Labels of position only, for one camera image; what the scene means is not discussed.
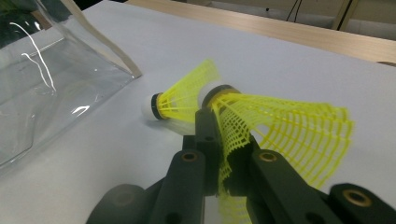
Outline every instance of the shuttlecock cork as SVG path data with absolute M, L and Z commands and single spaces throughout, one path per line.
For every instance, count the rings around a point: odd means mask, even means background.
M 243 94 L 219 81 L 202 87 L 198 104 L 211 107 L 218 120 L 223 143 L 220 183 L 232 175 L 227 158 L 247 145 L 251 135 L 261 148 L 280 152 L 314 188 L 332 175 L 350 145 L 353 122 L 343 107 Z M 220 210 L 231 220 L 224 223 L 249 223 L 247 211 L 240 210 L 246 200 L 228 192 L 219 185 Z
M 149 96 L 142 104 L 146 119 L 179 119 L 195 121 L 199 109 L 198 93 L 207 83 L 220 79 L 218 70 L 210 60 L 203 61 L 179 82 L 165 92 Z

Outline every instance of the wire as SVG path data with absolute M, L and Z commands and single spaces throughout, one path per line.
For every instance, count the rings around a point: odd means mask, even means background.
M 296 1 L 294 2 L 294 5 L 293 5 L 293 7 L 291 8 L 291 11 L 290 11 L 289 16 L 288 16 L 288 18 L 286 19 L 286 21 L 289 20 L 289 17 L 290 17 L 290 15 L 291 15 L 291 12 L 293 12 L 294 8 L 295 8 L 296 5 L 297 5 L 297 2 L 298 2 L 298 0 L 296 0 Z
M 297 6 L 297 11 L 296 11 L 296 15 L 294 16 L 294 22 L 297 21 L 297 15 L 298 15 L 298 11 L 300 10 L 300 5 L 303 2 L 303 0 L 300 0 L 300 4 Z

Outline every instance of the white table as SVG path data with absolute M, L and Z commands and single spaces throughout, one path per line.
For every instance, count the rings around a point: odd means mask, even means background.
M 85 14 L 144 76 L 3 172 L 1 223 L 84 223 L 111 187 L 146 188 L 164 177 L 182 136 L 144 121 L 141 99 L 205 58 L 242 92 L 347 106 L 354 144 L 323 190 L 351 182 L 396 207 L 396 68 L 124 4 L 102 2 Z M 215 206 L 206 205 L 206 223 L 218 222 Z

